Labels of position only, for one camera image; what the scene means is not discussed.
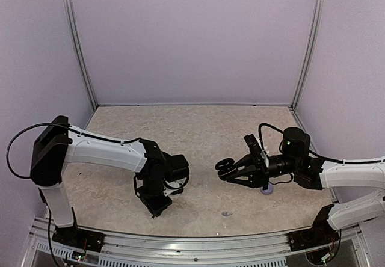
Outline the black charging case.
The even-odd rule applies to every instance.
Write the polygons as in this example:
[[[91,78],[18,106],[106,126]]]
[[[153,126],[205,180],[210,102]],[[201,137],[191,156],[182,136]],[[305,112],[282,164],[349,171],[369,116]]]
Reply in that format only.
[[[223,159],[215,164],[215,170],[221,180],[225,180],[226,177],[236,170],[235,161],[232,158]]]

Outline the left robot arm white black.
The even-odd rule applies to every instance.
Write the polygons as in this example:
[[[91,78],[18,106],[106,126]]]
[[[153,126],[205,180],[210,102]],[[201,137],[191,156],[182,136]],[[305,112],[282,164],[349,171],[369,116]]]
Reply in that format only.
[[[121,168],[135,174],[141,186],[135,195],[154,217],[171,204],[171,195],[180,194],[189,182],[189,163],[184,155],[163,152],[154,141],[144,138],[123,140],[106,137],[72,126],[65,116],[43,124],[35,140],[30,176],[38,186],[60,235],[70,245],[84,240],[76,226],[62,172],[69,163],[85,163]]]

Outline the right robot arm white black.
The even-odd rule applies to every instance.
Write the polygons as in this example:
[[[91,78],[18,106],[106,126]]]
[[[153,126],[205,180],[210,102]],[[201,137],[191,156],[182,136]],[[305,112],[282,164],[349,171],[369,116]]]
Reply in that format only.
[[[297,127],[281,131],[280,154],[268,154],[261,136],[246,135],[249,153],[239,161],[226,158],[216,163],[218,177],[248,188],[267,190],[271,179],[290,175],[291,181],[310,190],[334,187],[370,187],[375,191],[355,200],[331,204],[319,212],[308,241],[321,245],[331,235],[359,222],[384,215],[384,158],[346,161],[327,158],[310,150],[310,135]]]

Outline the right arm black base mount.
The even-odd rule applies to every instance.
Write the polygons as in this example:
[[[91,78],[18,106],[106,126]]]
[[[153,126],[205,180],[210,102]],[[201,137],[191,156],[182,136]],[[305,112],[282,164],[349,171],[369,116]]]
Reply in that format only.
[[[324,206],[318,212],[311,227],[287,234],[291,251],[318,247],[340,239],[339,230],[333,229],[327,221],[332,207],[334,204]]]

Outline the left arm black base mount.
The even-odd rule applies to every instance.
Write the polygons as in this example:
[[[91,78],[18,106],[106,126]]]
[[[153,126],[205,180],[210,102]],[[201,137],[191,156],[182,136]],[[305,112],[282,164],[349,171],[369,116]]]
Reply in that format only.
[[[70,227],[55,227],[52,240],[66,246],[84,251],[101,252],[105,234],[78,227],[77,223]]]

